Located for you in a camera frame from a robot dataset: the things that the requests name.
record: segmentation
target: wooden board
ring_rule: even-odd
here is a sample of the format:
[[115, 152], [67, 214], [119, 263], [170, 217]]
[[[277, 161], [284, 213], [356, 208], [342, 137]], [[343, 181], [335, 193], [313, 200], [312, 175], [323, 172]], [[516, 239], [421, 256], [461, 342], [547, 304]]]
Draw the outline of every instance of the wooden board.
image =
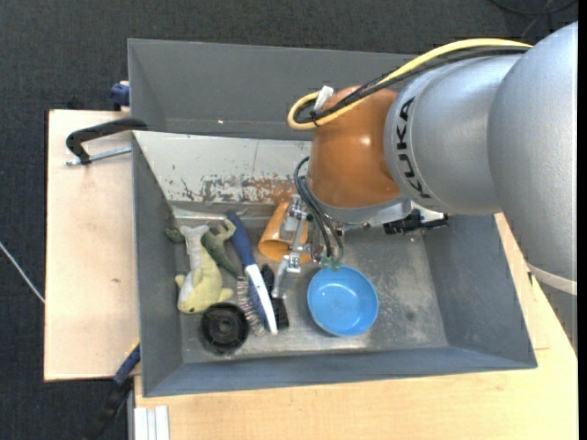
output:
[[[112, 376], [138, 338], [130, 155], [84, 166], [65, 147], [74, 130], [127, 113], [50, 112], [47, 165], [45, 380]], [[129, 134], [87, 144], [124, 147]]]
[[[112, 376], [138, 336], [130, 157], [68, 168], [65, 138], [125, 113], [51, 111], [45, 379]], [[127, 136], [90, 142], [90, 152]], [[142, 398], [172, 439], [503, 438], [578, 435], [577, 358], [502, 217], [498, 226], [538, 368], [346, 385]]]
[[538, 368], [367, 383], [143, 398], [168, 405], [173, 440], [578, 437], [577, 358], [539, 289], [550, 348]]

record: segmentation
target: black carpet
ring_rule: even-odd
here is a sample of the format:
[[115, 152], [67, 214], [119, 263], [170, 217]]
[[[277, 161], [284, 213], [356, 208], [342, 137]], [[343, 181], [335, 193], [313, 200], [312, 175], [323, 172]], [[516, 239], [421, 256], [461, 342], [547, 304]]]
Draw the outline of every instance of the black carpet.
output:
[[[540, 13], [548, 0], [499, 1]], [[127, 38], [417, 53], [525, 32], [535, 43], [577, 18], [575, 4], [528, 28], [533, 16], [488, 0], [0, 0], [0, 240], [42, 289], [44, 113], [73, 97], [110, 109]], [[107, 394], [103, 380], [43, 383], [43, 321], [0, 254], [0, 439], [79, 438]], [[121, 417], [104, 438], [125, 434]]]

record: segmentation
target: gray metal bin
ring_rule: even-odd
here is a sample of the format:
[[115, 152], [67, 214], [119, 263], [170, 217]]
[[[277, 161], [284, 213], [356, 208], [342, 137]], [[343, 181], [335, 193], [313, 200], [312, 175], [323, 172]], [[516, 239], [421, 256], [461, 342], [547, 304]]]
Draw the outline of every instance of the gray metal bin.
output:
[[243, 191], [289, 181], [308, 151], [308, 135], [285, 124], [288, 106], [324, 83], [357, 84], [407, 58], [149, 40], [128, 47], [132, 115], [160, 132], [133, 138], [147, 396], [536, 366], [491, 216], [451, 217], [449, 227], [425, 234], [386, 236], [377, 227], [347, 233], [346, 263], [371, 279], [380, 298], [365, 335], [333, 337], [312, 322], [305, 289], [317, 268], [306, 265], [284, 285], [290, 329], [250, 336], [229, 357], [205, 352], [199, 316], [176, 309], [173, 277], [185, 263], [181, 245], [163, 230], [245, 211], [256, 243], [276, 203], [270, 193]]

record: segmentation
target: black roller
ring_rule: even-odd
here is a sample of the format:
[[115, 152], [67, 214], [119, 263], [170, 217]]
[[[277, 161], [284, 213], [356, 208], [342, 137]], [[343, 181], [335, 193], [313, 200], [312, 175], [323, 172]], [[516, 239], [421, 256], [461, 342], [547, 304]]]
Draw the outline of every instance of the black roller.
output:
[[249, 323], [240, 308], [232, 303], [210, 306], [202, 318], [205, 348], [226, 355], [242, 346], [249, 335]]

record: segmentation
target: blue bowl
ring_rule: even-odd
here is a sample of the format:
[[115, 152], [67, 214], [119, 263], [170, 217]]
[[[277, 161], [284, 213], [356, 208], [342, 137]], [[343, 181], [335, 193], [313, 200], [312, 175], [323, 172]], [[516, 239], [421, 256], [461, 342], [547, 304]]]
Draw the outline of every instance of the blue bowl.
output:
[[348, 266], [320, 270], [310, 281], [307, 300], [316, 324], [334, 336], [364, 333], [379, 311], [377, 292], [369, 279]]

